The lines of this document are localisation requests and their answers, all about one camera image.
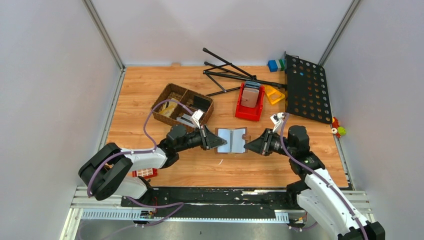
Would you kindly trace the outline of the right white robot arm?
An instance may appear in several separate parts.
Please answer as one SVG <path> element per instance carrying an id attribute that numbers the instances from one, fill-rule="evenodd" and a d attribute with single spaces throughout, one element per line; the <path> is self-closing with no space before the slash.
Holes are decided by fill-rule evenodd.
<path id="1" fill-rule="evenodd" d="M 287 156 L 300 180 L 287 185 L 285 201 L 299 207 L 335 240 L 384 240 L 386 231 L 368 220 L 342 193 L 323 162 L 310 150 L 310 138 L 304 126 L 293 125 L 286 137 L 267 128 L 244 148 L 262 156 L 272 153 Z"/>

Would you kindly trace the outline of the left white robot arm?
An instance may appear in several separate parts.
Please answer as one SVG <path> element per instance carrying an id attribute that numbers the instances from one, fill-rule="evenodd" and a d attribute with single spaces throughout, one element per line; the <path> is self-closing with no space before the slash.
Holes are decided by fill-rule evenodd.
<path id="1" fill-rule="evenodd" d="M 149 206 L 153 201 L 150 184 L 142 177 L 128 174 L 141 169 L 164 169 L 179 160 L 179 152 L 200 147 L 211 150 L 227 141 L 206 125 L 191 132 L 181 125 L 174 125 L 156 149 L 120 148 L 110 142 L 102 147 L 78 171 L 78 176 L 87 186 L 87 194 L 98 201 L 112 195 L 131 197 L 140 206 Z"/>

